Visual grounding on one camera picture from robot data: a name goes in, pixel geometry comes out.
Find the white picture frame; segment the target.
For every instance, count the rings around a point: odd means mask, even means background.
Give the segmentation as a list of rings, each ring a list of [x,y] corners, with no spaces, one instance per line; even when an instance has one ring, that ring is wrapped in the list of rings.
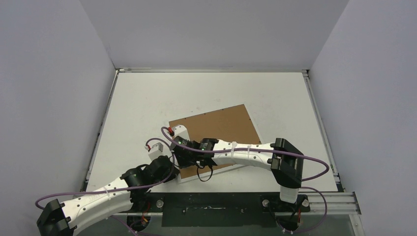
[[[249,111],[248,111],[248,113],[249,113],[249,115],[251,117],[251,120],[252,120],[252,122],[253,122],[253,124],[255,126],[255,129],[256,129],[259,137],[261,138],[261,136],[260,136],[260,134],[258,132],[257,126],[254,123],[254,119],[252,118],[252,116],[251,116],[251,114],[250,114]],[[195,116],[195,115],[199,115],[199,114],[186,115],[186,116],[181,117],[181,118],[186,118],[186,117]],[[220,176],[226,176],[227,174],[232,173],[235,170],[240,170],[242,168],[243,168],[242,165],[240,165],[240,166],[239,165],[220,165],[220,166],[214,166],[213,167],[213,176],[212,177],[215,177],[215,176],[218,176],[218,175],[220,175]],[[180,170],[180,178],[178,179],[178,182],[180,184],[185,184],[185,183],[188,183],[188,182],[191,182],[191,181],[194,181],[194,180],[199,181],[198,176],[197,176],[197,168],[196,167],[187,167],[185,169],[181,169]]]

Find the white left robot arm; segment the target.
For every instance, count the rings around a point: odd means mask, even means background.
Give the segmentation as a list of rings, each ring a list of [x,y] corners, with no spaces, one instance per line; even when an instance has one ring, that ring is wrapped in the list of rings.
[[[159,156],[131,168],[105,186],[84,195],[46,204],[36,224],[42,236],[76,236],[87,227],[116,213],[142,211],[149,190],[179,173],[175,157]]]

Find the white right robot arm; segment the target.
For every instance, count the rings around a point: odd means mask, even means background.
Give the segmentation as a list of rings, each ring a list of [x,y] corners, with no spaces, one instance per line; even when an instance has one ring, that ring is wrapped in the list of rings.
[[[304,160],[302,153],[285,139],[277,138],[270,144],[250,145],[212,138],[196,142],[176,136],[170,149],[181,168],[244,165],[271,171],[280,185],[279,207],[290,211],[298,204]]]

